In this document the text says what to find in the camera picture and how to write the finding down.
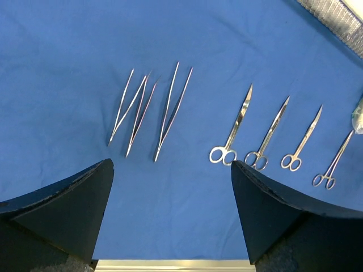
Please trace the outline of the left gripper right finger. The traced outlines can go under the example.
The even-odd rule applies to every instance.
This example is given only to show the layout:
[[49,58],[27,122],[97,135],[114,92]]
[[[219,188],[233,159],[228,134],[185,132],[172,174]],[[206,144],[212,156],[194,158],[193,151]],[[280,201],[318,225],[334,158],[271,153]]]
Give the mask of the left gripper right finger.
[[362,270],[362,212],[305,195],[239,160],[231,181],[257,271]]

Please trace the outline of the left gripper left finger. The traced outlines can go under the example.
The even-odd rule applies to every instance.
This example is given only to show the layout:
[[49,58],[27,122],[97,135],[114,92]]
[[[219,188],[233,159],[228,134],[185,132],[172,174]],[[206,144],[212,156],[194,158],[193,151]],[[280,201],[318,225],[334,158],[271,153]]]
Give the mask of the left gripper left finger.
[[113,161],[105,159],[2,201],[1,271],[94,271],[113,177]]

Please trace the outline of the steel hemostat clamp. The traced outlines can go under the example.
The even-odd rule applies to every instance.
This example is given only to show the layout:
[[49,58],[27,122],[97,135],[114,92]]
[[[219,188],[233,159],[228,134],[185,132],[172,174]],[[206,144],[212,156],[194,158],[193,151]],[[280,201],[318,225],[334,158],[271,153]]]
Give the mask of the steel hemostat clamp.
[[342,143],[342,145],[340,146],[338,152],[336,153],[333,161],[331,162],[330,166],[327,168],[326,172],[324,174],[321,173],[317,174],[313,178],[312,185],[314,187],[319,186],[324,181],[326,182],[325,188],[327,190],[331,190],[335,186],[336,179],[333,177],[334,171],[353,134],[354,130],[351,130],[347,135],[346,139],[344,140],[344,142]]

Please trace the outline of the steel surgical scissors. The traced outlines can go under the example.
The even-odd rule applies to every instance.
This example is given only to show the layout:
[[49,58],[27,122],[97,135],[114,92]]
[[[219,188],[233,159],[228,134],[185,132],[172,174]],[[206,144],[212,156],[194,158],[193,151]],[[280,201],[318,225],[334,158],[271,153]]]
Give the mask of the steel surgical scissors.
[[320,106],[314,120],[310,124],[309,128],[306,130],[305,135],[303,136],[302,140],[300,141],[298,147],[296,148],[295,152],[293,154],[286,154],[282,159],[280,166],[283,169],[289,169],[291,172],[297,171],[301,164],[302,159],[299,157],[302,149],[304,148],[305,144],[309,140],[311,134],[313,133],[314,129],[316,128],[316,125],[320,119],[320,116],[322,114],[323,105]]

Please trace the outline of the straight steel scissors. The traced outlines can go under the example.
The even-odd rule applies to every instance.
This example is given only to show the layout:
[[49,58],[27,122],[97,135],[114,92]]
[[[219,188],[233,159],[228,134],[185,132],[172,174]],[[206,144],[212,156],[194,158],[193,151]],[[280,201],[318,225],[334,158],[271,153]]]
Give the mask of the straight steel scissors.
[[250,151],[246,154],[244,158],[244,162],[248,164],[250,167],[254,168],[257,171],[262,171],[266,168],[268,164],[268,158],[264,155],[264,151],[268,146],[269,141],[272,138],[273,133],[275,132],[285,110],[289,103],[290,96],[286,98],[286,100],[283,102],[280,110],[275,116],[275,119],[271,123],[271,126],[269,127],[259,149],[257,151]]

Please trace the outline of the steel tweezers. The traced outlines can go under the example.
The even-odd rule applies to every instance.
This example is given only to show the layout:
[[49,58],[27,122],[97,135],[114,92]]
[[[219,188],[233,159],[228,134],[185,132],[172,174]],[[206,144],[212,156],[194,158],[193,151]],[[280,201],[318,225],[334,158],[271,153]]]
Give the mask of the steel tweezers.
[[139,102],[138,102],[138,106],[137,106],[137,110],[136,110],[136,115],[135,115],[135,119],[134,119],[134,123],[133,123],[133,128],[132,128],[132,132],[131,132],[131,135],[130,135],[130,140],[129,140],[129,143],[128,143],[128,147],[127,147],[127,150],[126,150],[126,153],[125,153],[125,157],[127,158],[130,154],[130,151],[131,151],[131,148],[133,146],[133,143],[134,143],[134,140],[140,130],[140,127],[142,125],[142,122],[143,122],[143,119],[146,115],[146,112],[148,110],[148,107],[150,105],[150,102],[153,98],[153,94],[154,94],[154,91],[156,89],[156,86],[157,86],[157,83],[159,81],[159,79],[157,79],[157,81],[154,83],[153,85],[153,88],[151,89],[151,93],[147,99],[147,102],[145,104],[145,107],[142,109],[142,105],[143,105],[143,102],[144,102],[144,98],[145,98],[145,93],[146,93],[146,87],[147,87],[147,83],[148,83],[148,80],[149,80],[149,77],[151,75],[151,72],[149,72],[148,75],[145,75],[145,78],[142,80],[142,83],[140,84],[140,87],[136,93],[136,97],[138,97],[138,94],[139,92],[141,92],[141,95],[140,95],[140,99],[139,99]]
[[144,85],[144,83],[146,81],[147,76],[144,75],[143,78],[142,78],[142,80],[141,80],[141,83],[140,83],[140,85],[139,85],[139,87],[137,89],[137,91],[133,95],[133,98],[132,98],[131,102],[127,105],[126,110],[123,113],[122,110],[124,108],[125,96],[126,96],[126,94],[128,92],[128,88],[129,88],[129,85],[130,85],[130,82],[131,82],[131,79],[132,79],[133,74],[134,74],[134,68],[131,69],[130,74],[129,74],[129,77],[128,77],[128,80],[127,80],[126,85],[124,87],[124,90],[123,90],[123,93],[122,93],[122,96],[121,96],[121,100],[120,100],[120,103],[119,103],[119,107],[118,107],[118,110],[117,110],[117,115],[116,115],[115,123],[114,123],[113,129],[112,129],[112,133],[111,133],[111,136],[109,138],[109,141],[108,141],[107,146],[110,146],[111,143],[113,142],[113,139],[115,137],[116,132],[118,131],[120,125],[123,122],[123,120],[128,115],[128,113],[131,110],[132,106],[134,105],[134,103],[136,101],[136,98],[138,98],[138,95],[139,95],[139,93],[141,91],[141,88],[143,87],[143,85]]
[[181,103],[182,103],[183,98],[184,98],[184,94],[185,94],[185,92],[187,90],[187,87],[188,87],[188,84],[189,84],[189,81],[190,81],[190,78],[191,78],[191,75],[192,75],[192,72],[193,72],[193,67],[191,67],[189,72],[188,72],[188,75],[186,77],[183,89],[182,89],[182,91],[181,91],[181,93],[180,93],[180,95],[178,97],[178,100],[177,100],[174,108],[172,109],[172,112],[170,114],[169,119],[167,119],[168,111],[170,110],[171,95],[172,95],[172,91],[174,89],[176,75],[178,73],[179,65],[180,65],[180,62],[177,61],[176,66],[175,66],[175,70],[174,70],[173,75],[172,75],[170,87],[169,87],[169,90],[168,90],[168,93],[167,93],[167,98],[166,98],[166,101],[165,101],[163,115],[162,115],[161,128],[160,128],[159,137],[158,137],[158,144],[157,144],[157,147],[155,149],[155,153],[154,153],[154,157],[153,157],[154,162],[156,162],[158,160],[158,158],[159,158],[160,151],[161,151],[162,146],[164,144],[164,141],[165,141],[165,139],[166,139],[166,137],[167,137],[167,135],[168,135],[168,133],[169,133],[169,131],[171,129],[171,126],[175,121],[176,115],[177,115],[177,113],[178,113],[178,111],[180,109]]

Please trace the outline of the cream gauze pack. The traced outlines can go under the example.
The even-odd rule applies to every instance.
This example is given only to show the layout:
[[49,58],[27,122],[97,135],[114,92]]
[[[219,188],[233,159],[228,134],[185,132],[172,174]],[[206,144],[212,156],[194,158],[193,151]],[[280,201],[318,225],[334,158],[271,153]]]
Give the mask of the cream gauze pack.
[[356,134],[362,134],[362,101],[363,98],[360,99],[356,108],[352,112],[352,127]]

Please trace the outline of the blue surgical drape cloth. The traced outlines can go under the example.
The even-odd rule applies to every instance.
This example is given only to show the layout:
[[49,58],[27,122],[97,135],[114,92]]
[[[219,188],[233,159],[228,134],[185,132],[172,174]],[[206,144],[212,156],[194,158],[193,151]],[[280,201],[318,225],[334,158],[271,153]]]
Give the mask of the blue surgical drape cloth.
[[[159,158],[153,161],[176,62],[169,119],[193,72]],[[144,75],[141,92],[107,146]],[[2,1],[1,200],[65,179],[103,159],[115,176],[96,259],[245,259],[231,169],[209,153],[225,144],[246,93],[251,104],[233,148],[259,148],[281,105],[264,175],[312,197],[362,209],[362,136],[354,135],[336,185],[314,187],[351,131],[362,60],[297,1]],[[293,154],[323,105],[299,157]]]

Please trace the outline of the steel mesh instrument tray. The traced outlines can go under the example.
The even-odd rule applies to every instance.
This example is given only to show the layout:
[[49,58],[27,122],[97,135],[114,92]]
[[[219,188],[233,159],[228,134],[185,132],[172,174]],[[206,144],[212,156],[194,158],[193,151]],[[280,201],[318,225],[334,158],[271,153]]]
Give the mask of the steel mesh instrument tray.
[[344,1],[298,1],[345,45],[362,58],[362,19]]

